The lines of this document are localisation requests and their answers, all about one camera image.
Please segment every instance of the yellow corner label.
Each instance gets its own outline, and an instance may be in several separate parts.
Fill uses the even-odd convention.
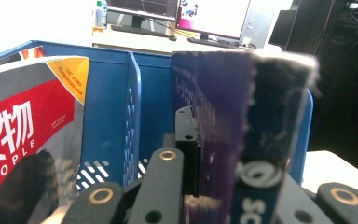
[[[86,99],[90,59],[86,57],[65,58],[48,62],[56,77],[82,104]]]

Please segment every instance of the white wall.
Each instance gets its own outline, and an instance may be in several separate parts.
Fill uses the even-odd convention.
[[[0,52],[28,40],[91,46],[93,0],[0,0]]]

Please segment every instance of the blue storage bin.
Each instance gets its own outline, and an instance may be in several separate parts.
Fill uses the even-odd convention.
[[[173,133],[171,58],[37,40],[8,49],[0,58],[36,46],[43,46],[47,56],[90,59],[77,187],[82,190],[101,181],[127,185],[143,175],[152,153],[162,147],[164,134]],[[309,97],[290,169],[298,184],[308,148]]]

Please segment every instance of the computer mouse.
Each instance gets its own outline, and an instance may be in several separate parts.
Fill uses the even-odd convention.
[[[168,36],[168,39],[171,41],[176,41],[177,37],[176,37],[176,35],[170,35],[170,36]]]

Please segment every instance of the keyboard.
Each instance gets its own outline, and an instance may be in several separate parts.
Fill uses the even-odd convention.
[[[209,41],[209,40],[206,40],[206,39],[196,39],[194,37],[188,38],[187,41],[190,42],[190,43],[208,45],[208,46],[218,47],[218,48],[223,48],[223,49],[237,49],[238,48],[237,46],[230,45],[228,43]]]
[[[164,33],[151,31],[151,30],[147,30],[144,28],[130,27],[130,26],[112,25],[111,29],[114,31],[133,33],[133,34],[137,34],[137,35],[153,35],[153,36],[159,36],[159,37],[168,37],[168,35],[164,34]]]

